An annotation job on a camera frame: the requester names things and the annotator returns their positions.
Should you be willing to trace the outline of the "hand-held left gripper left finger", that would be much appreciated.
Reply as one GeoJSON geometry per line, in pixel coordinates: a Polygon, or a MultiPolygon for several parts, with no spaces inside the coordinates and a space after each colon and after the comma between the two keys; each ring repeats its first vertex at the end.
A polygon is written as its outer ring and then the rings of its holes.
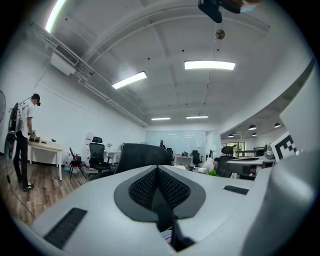
{"type": "Polygon", "coordinates": [[[62,251],[72,256],[174,256],[154,222],[133,221],[118,209],[114,192],[122,182],[144,173],[148,166],[95,179],[45,210],[31,225],[40,237],[72,209],[86,215],[62,251]]]}

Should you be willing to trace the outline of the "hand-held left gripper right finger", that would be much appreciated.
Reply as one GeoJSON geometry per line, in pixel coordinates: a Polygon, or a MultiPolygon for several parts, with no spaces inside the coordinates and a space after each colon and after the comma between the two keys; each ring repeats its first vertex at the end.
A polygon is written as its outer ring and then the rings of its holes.
{"type": "Polygon", "coordinates": [[[172,239],[157,243],[157,256],[241,256],[250,220],[237,221],[251,181],[198,174],[173,166],[157,168],[157,188],[171,210],[172,239]]]}

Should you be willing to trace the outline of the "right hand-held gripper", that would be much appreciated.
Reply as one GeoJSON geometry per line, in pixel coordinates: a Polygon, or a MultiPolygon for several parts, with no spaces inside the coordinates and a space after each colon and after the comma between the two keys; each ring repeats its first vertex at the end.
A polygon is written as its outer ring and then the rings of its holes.
{"type": "Polygon", "coordinates": [[[272,169],[241,256],[314,256],[320,248],[320,63],[280,114],[296,148],[272,169]]]}

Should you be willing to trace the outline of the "black mesh chair with headrest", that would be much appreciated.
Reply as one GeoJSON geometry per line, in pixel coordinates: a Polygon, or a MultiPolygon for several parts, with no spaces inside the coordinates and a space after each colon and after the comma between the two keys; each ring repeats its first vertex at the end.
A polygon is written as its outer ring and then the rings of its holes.
{"type": "Polygon", "coordinates": [[[160,146],[125,143],[122,146],[118,165],[115,170],[105,170],[96,174],[90,179],[94,181],[104,177],[119,174],[132,169],[153,166],[153,165],[172,165],[172,158],[169,153],[160,146]]]}

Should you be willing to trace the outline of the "black folding chair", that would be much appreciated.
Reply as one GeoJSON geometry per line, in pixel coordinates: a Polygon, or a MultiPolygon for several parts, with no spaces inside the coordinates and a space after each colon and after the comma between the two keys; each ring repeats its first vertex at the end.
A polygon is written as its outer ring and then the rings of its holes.
{"type": "Polygon", "coordinates": [[[71,147],[69,148],[69,151],[72,156],[72,160],[70,161],[70,167],[69,167],[69,173],[70,173],[69,179],[71,180],[71,178],[72,178],[74,168],[78,168],[78,170],[80,171],[82,176],[85,179],[87,179],[85,172],[84,172],[84,168],[86,167],[86,163],[84,161],[82,161],[81,156],[73,153],[73,150],[71,147]]]}

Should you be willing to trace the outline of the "window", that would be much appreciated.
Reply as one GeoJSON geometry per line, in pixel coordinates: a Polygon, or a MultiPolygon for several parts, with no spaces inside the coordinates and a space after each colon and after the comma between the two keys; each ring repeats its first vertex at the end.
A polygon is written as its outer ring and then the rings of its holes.
{"type": "Polygon", "coordinates": [[[246,153],[244,152],[246,149],[245,142],[229,142],[229,143],[221,143],[221,148],[223,147],[233,147],[233,155],[235,157],[245,157],[246,153]]]}

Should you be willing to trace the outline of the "clear water jug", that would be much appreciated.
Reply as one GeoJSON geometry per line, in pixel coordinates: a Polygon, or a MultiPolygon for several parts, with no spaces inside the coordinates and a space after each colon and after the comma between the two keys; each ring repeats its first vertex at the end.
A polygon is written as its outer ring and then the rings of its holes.
{"type": "Polygon", "coordinates": [[[64,171],[66,173],[70,172],[70,168],[71,168],[71,161],[73,160],[72,155],[67,152],[66,156],[64,157],[64,171]]]}

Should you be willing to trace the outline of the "white poster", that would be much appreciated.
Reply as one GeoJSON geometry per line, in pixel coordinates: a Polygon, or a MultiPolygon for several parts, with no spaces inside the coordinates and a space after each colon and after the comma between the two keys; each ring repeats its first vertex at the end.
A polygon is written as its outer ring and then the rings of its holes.
{"type": "Polygon", "coordinates": [[[94,137],[93,132],[88,132],[85,135],[84,146],[83,146],[83,159],[87,165],[89,164],[89,160],[91,156],[90,143],[92,142],[93,137],[94,137]]]}

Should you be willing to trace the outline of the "glass partition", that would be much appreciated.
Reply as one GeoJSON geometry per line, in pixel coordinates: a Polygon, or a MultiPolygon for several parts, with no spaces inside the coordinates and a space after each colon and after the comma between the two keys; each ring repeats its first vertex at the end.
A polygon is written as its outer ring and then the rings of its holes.
{"type": "Polygon", "coordinates": [[[182,152],[192,153],[197,150],[205,158],[212,152],[212,157],[221,155],[220,135],[217,131],[204,130],[158,130],[147,131],[145,142],[158,146],[163,140],[167,148],[172,148],[174,154],[182,152]],[[197,141],[202,142],[202,147],[197,148],[197,141]]]}

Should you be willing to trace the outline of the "white ceiling pipes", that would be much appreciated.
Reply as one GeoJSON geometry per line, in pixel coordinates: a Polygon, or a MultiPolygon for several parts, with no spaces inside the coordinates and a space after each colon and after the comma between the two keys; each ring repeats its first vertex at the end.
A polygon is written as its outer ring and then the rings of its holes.
{"type": "MultiPolygon", "coordinates": [[[[57,46],[57,44],[63,44],[60,40],[58,40],[55,36],[51,35],[49,32],[44,30],[37,23],[31,24],[29,28],[32,31],[33,36],[36,37],[38,40],[42,41],[50,50],[52,50],[52,52],[53,48],[57,46]]],[[[83,61],[83,63],[76,67],[76,71],[74,73],[74,75],[78,77],[80,84],[82,84],[92,93],[100,97],[107,104],[111,105],[117,111],[131,118],[135,122],[138,122],[143,127],[150,126],[151,121],[148,119],[146,113],[144,113],[124,94],[113,88],[111,83],[107,79],[105,79],[100,73],[94,70],[86,61],[84,61],[82,58],[80,59],[81,61],[83,61]]]]}

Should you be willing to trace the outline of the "black standing fan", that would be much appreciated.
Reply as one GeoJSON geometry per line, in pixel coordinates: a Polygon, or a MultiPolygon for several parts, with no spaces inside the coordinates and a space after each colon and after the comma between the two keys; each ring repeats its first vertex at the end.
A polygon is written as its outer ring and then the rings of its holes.
{"type": "Polygon", "coordinates": [[[4,93],[0,90],[0,123],[2,122],[6,113],[7,101],[4,93]]]}

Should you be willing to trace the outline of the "white air conditioner unit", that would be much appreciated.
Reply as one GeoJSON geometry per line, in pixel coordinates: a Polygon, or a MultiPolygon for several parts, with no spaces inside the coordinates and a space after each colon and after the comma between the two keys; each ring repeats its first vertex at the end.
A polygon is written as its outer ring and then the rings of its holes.
{"type": "Polygon", "coordinates": [[[83,61],[63,44],[58,43],[53,47],[50,64],[65,75],[73,75],[82,63],[83,61]]]}

